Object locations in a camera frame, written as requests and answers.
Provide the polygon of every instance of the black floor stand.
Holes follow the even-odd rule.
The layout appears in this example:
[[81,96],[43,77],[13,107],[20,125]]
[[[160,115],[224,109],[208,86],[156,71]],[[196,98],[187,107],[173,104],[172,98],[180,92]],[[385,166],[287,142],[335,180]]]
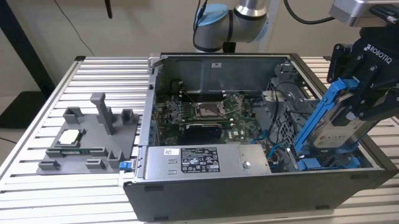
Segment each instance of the black floor stand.
[[21,92],[0,115],[0,127],[26,128],[44,103],[45,97],[41,92]]
[[26,128],[55,89],[55,84],[6,0],[0,0],[0,28],[41,91],[18,94],[0,115],[0,128]]

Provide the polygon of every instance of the barcode sticker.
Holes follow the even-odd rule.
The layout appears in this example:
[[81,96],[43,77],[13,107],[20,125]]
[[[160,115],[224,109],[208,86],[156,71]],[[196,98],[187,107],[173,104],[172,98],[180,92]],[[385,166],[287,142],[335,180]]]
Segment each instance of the barcode sticker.
[[163,151],[164,155],[179,155],[180,149],[179,148],[165,148]]

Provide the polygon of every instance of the blue drive bracket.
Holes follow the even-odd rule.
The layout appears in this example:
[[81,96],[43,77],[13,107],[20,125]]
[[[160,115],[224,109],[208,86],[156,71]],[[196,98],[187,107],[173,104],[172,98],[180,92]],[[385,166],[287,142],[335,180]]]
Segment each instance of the blue drive bracket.
[[324,114],[333,108],[335,106],[335,98],[339,92],[344,89],[355,89],[357,87],[357,81],[355,79],[340,79],[331,83],[331,86],[316,106],[316,109],[307,120],[307,123],[300,130],[293,142],[295,151],[299,154],[309,154],[308,149],[304,149],[305,139],[309,136],[313,128],[316,127],[320,119],[323,118]]

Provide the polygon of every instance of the sticker label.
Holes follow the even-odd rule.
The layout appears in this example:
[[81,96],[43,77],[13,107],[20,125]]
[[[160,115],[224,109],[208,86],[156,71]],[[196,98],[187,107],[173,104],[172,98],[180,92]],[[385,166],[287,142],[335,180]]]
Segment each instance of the sticker label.
[[361,124],[363,121],[352,120],[344,127],[332,126],[325,128],[319,138],[313,141],[313,145],[319,148],[340,147]]
[[179,148],[165,148],[163,151],[164,155],[179,155],[180,149]]
[[181,172],[185,174],[220,172],[216,147],[183,148]]
[[212,63],[211,68],[221,68],[221,62]]

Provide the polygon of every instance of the white wall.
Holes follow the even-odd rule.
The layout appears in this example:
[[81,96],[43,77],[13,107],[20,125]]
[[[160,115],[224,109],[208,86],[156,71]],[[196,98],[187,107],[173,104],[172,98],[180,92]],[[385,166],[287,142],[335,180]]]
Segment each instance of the white wall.
[[39,87],[0,29],[0,97],[36,90]]
[[[57,0],[96,56],[148,56],[151,52],[191,52],[196,0],[112,0],[108,19],[103,0]],[[209,0],[233,7],[236,0]],[[328,15],[331,0],[291,0],[307,19]],[[43,64],[59,81],[77,55],[89,55],[53,0],[8,0]],[[329,55],[332,45],[348,42],[356,31],[337,22],[307,26],[285,12],[283,3],[268,52]],[[237,52],[256,52],[257,43],[241,43]]]
[[[295,14],[305,20],[317,20],[329,16],[332,0],[289,0],[288,2]],[[329,56],[335,44],[353,43],[357,39],[359,29],[348,27],[337,20],[317,25],[299,23],[288,14],[280,1],[267,52]]]

